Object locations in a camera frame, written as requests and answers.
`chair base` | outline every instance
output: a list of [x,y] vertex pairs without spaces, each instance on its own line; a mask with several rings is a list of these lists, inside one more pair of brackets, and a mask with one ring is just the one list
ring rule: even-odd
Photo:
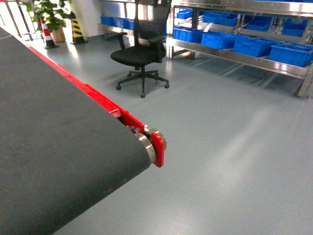
[[165,84],[165,88],[169,88],[170,84],[169,84],[169,80],[159,77],[158,76],[158,71],[157,70],[152,70],[152,71],[145,71],[145,67],[141,67],[141,71],[129,71],[129,74],[127,75],[127,78],[119,81],[117,83],[117,90],[122,89],[121,87],[121,83],[124,82],[129,82],[129,81],[133,81],[135,79],[141,78],[142,80],[142,94],[141,94],[141,98],[146,97],[146,93],[145,93],[145,78],[152,78],[154,80],[157,81],[162,81],[162,82],[166,82]]

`chair backrest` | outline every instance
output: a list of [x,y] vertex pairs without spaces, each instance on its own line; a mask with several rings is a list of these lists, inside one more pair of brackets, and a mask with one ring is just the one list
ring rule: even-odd
[[171,10],[171,0],[162,0],[160,3],[157,0],[151,2],[154,4],[147,6],[147,16],[144,19],[138,19],[140,0],[135,0],[134,42],[136,46],[139,45],[139,38],[148,40],[156,36],[162,36],[166,27]]

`black conveyor belt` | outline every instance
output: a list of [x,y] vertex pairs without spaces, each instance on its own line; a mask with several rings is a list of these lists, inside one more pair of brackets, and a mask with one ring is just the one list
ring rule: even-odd
[[138,138],[0,28],[0,234],[51,234],[150,165]]

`mesh backrest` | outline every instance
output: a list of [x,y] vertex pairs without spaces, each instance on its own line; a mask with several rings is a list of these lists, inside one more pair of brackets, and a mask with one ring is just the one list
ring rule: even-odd
[[[148,5],[147,15],[143,20],[138,19],[138,13],[136,13],[135,21],[135,40],[136,37],[142,39],[150,39],[156,36],[163,35],[166,27],[166,22],[171,9],[171,2],[169,0],[163,0],[160,3],[154,5]],[[138,2],[136,2],[136,11],[138,10]]]

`yellow and black striped post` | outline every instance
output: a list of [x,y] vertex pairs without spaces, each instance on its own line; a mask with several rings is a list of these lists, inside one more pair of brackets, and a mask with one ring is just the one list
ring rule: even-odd
[[76,18],[70,19],[72,22],[72,35],[73,35],[73,42],[71,44],[78,45],[87,43],[87,41],[84,40],[82,30],[79,27],[78,21]]

